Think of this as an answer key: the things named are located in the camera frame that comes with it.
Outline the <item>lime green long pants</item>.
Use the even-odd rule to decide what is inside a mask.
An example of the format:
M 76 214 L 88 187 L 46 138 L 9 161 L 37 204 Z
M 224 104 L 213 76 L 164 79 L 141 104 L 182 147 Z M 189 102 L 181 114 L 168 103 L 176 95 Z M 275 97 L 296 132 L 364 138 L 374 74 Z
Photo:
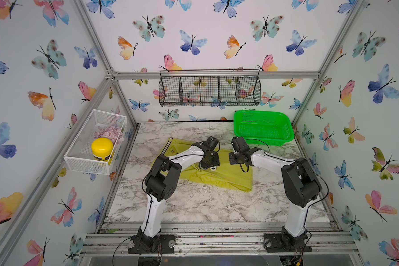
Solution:
M 160 153 L 171 157 L 188 150 L 192 144 L 193 142 L 191 141 L 171 137 L 167 140 Z M 239 165 L 231 165 L 229 163 L 229 153 L 230 151 L 227 149 L 221 149 L 218 152 L 220 165 L 215 170 L 203 170 L 198 164 L 194 164 L 181 172 L 180 179 L 197 184 L 251 192 L 253 171 L 242 171 Z

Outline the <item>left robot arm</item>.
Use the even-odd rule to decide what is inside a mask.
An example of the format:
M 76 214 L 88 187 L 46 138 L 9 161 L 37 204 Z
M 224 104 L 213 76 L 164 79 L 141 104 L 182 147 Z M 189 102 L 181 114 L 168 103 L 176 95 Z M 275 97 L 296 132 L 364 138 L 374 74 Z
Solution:
M 144 192 L 148 196 L 147 212 L 140 227 L 140 236 L 153 239 L 161 232 L 162 215 L 166 201 L 174 194 L 182 171 L 197 164 L 208 170 L 220 165 L 215 148 L 219 141 L 214 137 L 192 144 L 180 154 L 156 158 L 151 170 L 144 178 Z

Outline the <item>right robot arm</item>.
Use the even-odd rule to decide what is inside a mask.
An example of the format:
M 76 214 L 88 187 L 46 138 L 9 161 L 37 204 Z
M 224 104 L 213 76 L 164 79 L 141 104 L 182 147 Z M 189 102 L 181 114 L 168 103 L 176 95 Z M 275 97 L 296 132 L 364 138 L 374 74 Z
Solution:
M 281 176 L 284 190 L 290 202 L 288 218 L 283 231 L 292 237 L 306 232 L 308 208 L 316 203 L 321 192 L 317 173 L 305 158 L 283 158 L 248 146 L 243 137 L 231 140 L 233 151 L 229 154 L 232 165 L 263 168 Z

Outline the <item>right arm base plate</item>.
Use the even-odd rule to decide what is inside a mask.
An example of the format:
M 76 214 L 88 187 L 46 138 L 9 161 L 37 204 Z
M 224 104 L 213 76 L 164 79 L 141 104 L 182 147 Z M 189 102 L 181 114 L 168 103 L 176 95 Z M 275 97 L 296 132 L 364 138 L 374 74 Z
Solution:
M 289 233 L 272 233 L 264 235 L 263 246 L 267 253 L 281 252 L 312 252 L 311 246 L 307 244 L 307 233 L 293 237 Z

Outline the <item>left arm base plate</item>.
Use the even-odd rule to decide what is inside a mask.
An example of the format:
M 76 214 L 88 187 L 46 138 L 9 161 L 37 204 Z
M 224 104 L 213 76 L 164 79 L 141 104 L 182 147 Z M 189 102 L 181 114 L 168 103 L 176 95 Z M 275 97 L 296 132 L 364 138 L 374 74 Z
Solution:
M 128 254 L 172 254 L 176 245 L 174 235 L 157 235 L 147 237 L 143 233 L 131 238 L 128 244 Z

